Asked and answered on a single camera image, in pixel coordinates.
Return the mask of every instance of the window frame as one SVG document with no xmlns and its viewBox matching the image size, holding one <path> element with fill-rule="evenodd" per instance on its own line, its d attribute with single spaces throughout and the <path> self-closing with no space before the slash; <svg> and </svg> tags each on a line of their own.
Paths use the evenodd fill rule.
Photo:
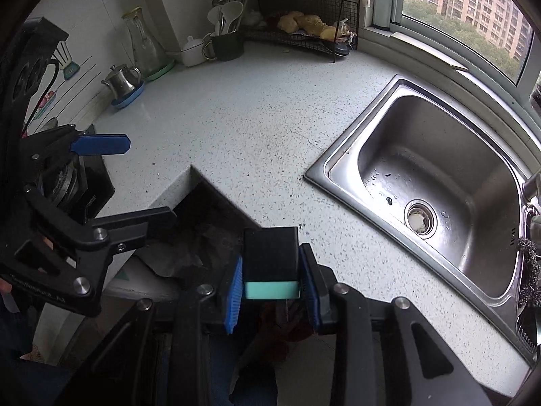
<svg viewBox="0 0 541 406">
<path fill-rule="evenodd" d="M 374 0 L 372 26 L 400 32 L 449 55 L 466 66 L 470 73 L 496 92 L 503 89 L 520 105 L 529 105 L 529 98 L 541 70 L 541 42 L 532 34 L 527 53 L 522 56 L 520 73 L 515 83 L 499 68 L 453 37 L 421 21 L 402 15 L 404 0 Z"/>
</svg>

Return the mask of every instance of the tree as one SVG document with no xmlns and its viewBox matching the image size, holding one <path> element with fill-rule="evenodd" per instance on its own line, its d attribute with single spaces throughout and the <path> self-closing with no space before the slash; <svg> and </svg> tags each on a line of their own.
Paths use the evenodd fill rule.
<svg viewBox="0 0 541 406">
<path fill-rule="evenodd" d="M 435 5 L 418 0 L 404 0 L 402 13 L 459 40 L 499 68 L 512 80 L 516 78 L 520 63 L 511 58 L 506 50 L 489 43 L 471 24 L 456 18 L 446 18 L 437 13 Z"/>
</svg>

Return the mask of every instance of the stainless steel teapot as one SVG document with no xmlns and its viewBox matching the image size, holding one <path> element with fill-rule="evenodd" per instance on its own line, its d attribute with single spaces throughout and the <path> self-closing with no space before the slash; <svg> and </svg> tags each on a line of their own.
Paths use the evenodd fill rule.
<svg viewBox="0 0 541 406">
<path fill-rule="evenodd" d="M 141 72 L 137 67 L 121 64 L 112 65 L 110 68 L 111 71 L 102 84 L 109 87 L 115 99 L 122 99 L 137 90 L 141 83 Z"/>
</svg>

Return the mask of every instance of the speckled countertop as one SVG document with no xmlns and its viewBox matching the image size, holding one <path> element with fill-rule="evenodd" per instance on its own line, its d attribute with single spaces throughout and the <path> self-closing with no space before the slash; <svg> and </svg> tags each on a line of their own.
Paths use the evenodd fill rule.
<svg viewBox="0 0 541 406">
<path fill-rule="evenodd" d="M 99 118 L 98 132 L 132 141 L 125 155 L 106 157 L 116 192 L 102 215 L 145 209 L 188 188 L 193 167 L 258 224 L 299 226 L 318 262 L 367 297 L 408 297 L 478 381 L 514 394 L 527 371 L 514 348 L 408 252 L 302 178 L 404 72 L 360 52 L 332 64 L 281 46 L 245 49 L 235 61 L 177 66 L 132 105 Z M 112 271 L 125 258 L 115 257 Z"/>
</svg>

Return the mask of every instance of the sink drain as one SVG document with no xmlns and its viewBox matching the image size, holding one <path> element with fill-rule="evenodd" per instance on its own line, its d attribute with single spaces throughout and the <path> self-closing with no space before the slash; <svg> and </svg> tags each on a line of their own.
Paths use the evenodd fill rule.
<svg viewBox="0 0 541 406">
<path fill-rule="evenodd" d="M 424 240 L 436 232 L 438 220 L 432 206 L 424 200 L 412 200 L 404 209 L 406 226 Z"/>
</svg>

